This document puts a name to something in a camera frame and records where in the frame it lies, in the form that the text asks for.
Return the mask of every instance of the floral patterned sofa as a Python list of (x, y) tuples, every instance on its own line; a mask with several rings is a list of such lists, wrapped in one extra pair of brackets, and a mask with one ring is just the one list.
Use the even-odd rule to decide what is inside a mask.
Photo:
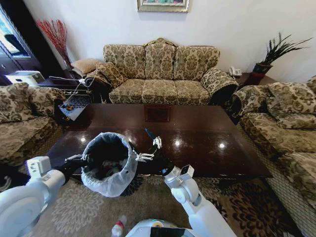
[(59, 127), (55, 108), (64, 93), (16, 83), (0, 87), (0, 164), (19, 166)]
[[(116, 68), (92, 72), (86, 82), (95, 78), (94, 87), (108, 86), (112, 103), (223, 104), (238, 83), (215, 67), (219, 56), (212, 46), (177, 46), (162, 38), (144, 46), (109, 44), (104, 59)], [(118, 86), (109, 73), (121, 78)]]
[(233, 94), (230, 110), (263, 154), (284, 207), (304, 236), (315, 236), (316, 78), (246, 86)]

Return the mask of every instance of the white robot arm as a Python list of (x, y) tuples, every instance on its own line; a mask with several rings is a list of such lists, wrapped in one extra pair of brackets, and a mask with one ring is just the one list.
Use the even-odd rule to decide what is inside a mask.
[[(139, 161), (153, 161), (159, 157), (161, 140), (153, 138), (152, 154), (139, 154)], [(79, 167), (87, 166), (87, 161), (76, 155), (69, 158), (58, 169), (51, 169), (48, 157), (28, 160), (27, 165), (31, 179), (26, 186), (16, 187), (0, 193), (0, 236), (17, 237), (28, 233), (38, 222), (40, 215), (52, 204), (60, 188), (68, 181), (70, 175)], [(193, 168), (185, 166), (179, 169), (166, 158), (155, 165), (161, 170), (166, 185), (173, 196), (182, 204), (189, 216), (189, 222), (196, 237), (235, 237), (215, 206), (205, 199), (192, 179)], [(135, 226), (127, 237), (145, 236), (141, 226)]]

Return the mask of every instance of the bottle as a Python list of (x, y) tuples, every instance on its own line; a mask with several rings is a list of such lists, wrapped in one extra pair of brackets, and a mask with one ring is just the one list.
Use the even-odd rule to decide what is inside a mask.
[(126, 221), (126, 216), (122, 215), (113, 226), (111, 237), (120, 237), (123, 234), (124, 225), (126, 225)]

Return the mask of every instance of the telephone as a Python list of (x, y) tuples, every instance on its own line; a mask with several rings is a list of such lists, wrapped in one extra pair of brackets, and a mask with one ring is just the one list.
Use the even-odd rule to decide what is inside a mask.
[(241, 70), (236, 69), (233, 66), (229, 68), (229, 75), (232, 77), (240, 77), (241, 76)]

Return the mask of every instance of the red decorative branches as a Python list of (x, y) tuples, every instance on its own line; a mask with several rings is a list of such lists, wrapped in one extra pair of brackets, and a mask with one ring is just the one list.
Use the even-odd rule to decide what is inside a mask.
[(61, 20), (51, 20), (51, 23), (47, 20), (38, 20), (36, 24), (53, 43), (59, 54), (65, 60), (68, 69), (71, 69), (72, 67), (66, 48), (67, 29), (65, 23)]

